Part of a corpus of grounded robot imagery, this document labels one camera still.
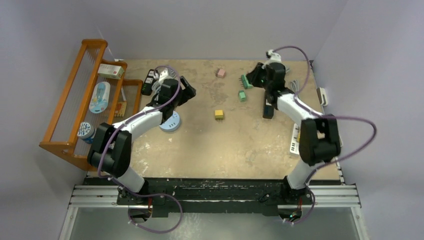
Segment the green usb charger plug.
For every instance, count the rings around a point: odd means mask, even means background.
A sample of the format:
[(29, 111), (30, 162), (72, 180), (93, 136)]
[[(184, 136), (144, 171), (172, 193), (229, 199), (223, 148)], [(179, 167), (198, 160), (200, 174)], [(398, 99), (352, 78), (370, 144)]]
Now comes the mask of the green usb charger plug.
[(244, 74), (240, 76), (240, 80), (245, 90), (252, 89), (254, 87), (252, 84), (250, 84), (248, 78)]

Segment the green charger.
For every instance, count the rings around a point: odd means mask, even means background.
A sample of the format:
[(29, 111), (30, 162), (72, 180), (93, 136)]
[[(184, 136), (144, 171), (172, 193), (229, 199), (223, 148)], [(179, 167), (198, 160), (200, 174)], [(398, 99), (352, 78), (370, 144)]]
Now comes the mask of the green charger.
[(238, 99), (240, 102), (245, 102), (247, 100), (247, 95), (243, 90), (238, 92)]

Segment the round blue power socket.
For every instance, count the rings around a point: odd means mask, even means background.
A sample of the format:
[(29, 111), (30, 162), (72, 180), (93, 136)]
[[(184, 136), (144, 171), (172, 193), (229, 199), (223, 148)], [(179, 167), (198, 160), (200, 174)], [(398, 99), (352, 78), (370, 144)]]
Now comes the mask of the round blue power socket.
[(180, 127), (181, 123), (182, 120), (180, 115), (176, 111), (173, 111), (172, 116), (159, 125), (159, 128), (166, 133), (172, 133)]

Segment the yellow usb charger plug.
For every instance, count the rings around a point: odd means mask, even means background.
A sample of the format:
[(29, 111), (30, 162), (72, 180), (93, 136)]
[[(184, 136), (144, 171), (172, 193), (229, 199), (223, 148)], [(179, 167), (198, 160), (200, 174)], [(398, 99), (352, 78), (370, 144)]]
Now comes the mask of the yellow usb charger plug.
[(214, 119), (215, 120), (223, 120), (225, 118), (224, 111), (221, 109), (217, 109), (214, 111)]

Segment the pink usb charger plug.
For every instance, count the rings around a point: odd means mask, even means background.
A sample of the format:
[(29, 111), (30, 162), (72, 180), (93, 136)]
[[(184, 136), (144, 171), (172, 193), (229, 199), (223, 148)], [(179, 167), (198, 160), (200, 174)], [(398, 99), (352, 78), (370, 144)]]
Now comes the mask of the pink usb charger plug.
[(218, 68), (217, 71), (215, 72), (215, 76), (217, 78), (223, 79), (226, 76), (226, 71), (223, 68)]

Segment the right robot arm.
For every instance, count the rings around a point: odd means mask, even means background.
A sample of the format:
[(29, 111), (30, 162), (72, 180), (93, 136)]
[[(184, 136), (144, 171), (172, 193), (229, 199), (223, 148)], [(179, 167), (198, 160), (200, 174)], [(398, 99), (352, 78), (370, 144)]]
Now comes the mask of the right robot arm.
[(246, 75), (249, 84), (265, 90), (266, 101), (286, 114), (300, 128), (300, 160), (283, 180), (280, 196), (288, 204), (304, 194), (312, 175), (341, 153), (338, 123), (332, 116), (323, 115), (304, 105), (286, 87), (286, 68), (280, 62), (257, 63)]

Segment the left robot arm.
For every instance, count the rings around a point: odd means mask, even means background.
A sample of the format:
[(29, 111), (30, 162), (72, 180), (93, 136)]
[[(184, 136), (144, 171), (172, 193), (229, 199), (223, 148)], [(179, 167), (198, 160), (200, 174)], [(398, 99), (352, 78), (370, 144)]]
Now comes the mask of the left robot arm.
[(148, 201), (149, 183), (130, 166), (134, 140), (163, 125), (177, 107), (196, 96), (196, 89), (184, 76), (166, 77), (159, 87), (159, 92), (137, 114), (114, 124), (101, 123), (87, 154), (87, 162), (126, 188), (130, 199), (138, 205)]

